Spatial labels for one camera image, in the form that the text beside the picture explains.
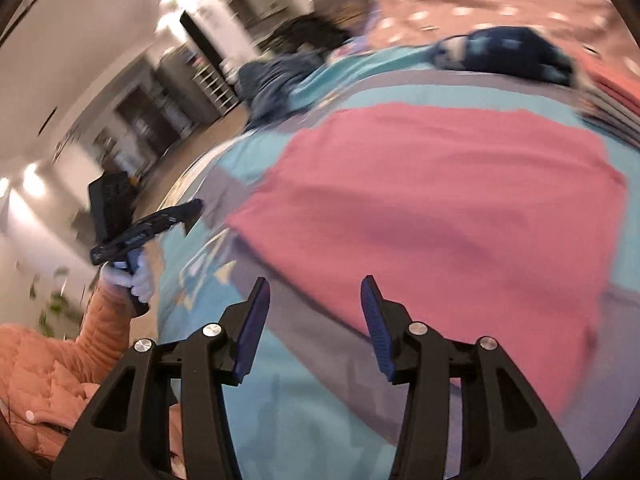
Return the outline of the white gloved left hand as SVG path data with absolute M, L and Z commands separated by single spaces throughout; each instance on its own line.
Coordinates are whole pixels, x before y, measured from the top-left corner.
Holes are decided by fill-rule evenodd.
M 129 274 L 108 266 L 102 266 L 99 284 L 101 288 L 128 299 L 133 296 L 142 304 L 147 304 L 154 294 L 154 281 L 146 251 L 142 250 L 137 260 L 137 270 Z

